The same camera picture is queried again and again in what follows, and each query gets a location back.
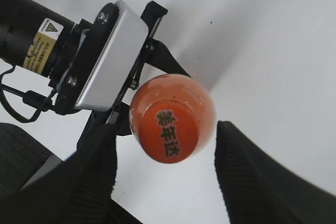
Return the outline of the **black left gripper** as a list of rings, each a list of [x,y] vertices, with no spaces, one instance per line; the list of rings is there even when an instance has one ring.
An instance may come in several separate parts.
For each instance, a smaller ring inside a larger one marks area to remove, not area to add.
[[[168,47],[161,41],[153,39],[161,19],[166,14],[167,9],[157,2],[150,1],[147,3],[143,13],[139,15],[149,29],[140,53],[112,107],[107,111],[87,110],[91,114],[79,139],[80,143],[102,124],[111,124],[115,128],[116,135],[131,135],[130,106],[122,103],[122,100],[128,89],[135,90],[138,88],[145,62],[165,73],[190,77],[173,57]],[[75,103],[98,62],[118,17],[118,7],[115,3],[108,3],[101,9],[92,24],[85,25],[80,34],[76,53],[66,65],[65,70],[62,71],[61,78],[56,86],[55,112],[57,114],[69,115],[83,110],[76,109]]]

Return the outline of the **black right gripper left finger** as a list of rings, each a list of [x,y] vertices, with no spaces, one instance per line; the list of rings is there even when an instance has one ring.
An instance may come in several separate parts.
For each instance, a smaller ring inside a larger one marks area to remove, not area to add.
[[[111,199],[116,130],[102,125],[51,172],[1,203],[1,223],[139,223]]]

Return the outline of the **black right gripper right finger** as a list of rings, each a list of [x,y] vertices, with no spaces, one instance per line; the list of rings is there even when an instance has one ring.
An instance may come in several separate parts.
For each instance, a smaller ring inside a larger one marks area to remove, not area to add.
[[[230,223],[335,223],[335,195],[279,164],[230,121],[217,123],[214,156]]]

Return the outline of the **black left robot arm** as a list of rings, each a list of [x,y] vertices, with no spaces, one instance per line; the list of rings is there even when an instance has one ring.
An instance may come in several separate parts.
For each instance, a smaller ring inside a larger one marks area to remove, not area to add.
[[[154,34],[166,8],[147,3],[138,15],[124,1],[107,3],[93,22],[75,23],[32,0],[1,0],[1,59],[49,79],[44,96],[1,85],[1,105],[20,123],[42,112],[59,115],[90,111],[81,145],[100,125],[114,124],[130,135],[129,106],[123,98],[136,90],[144,65],[186,75]]]

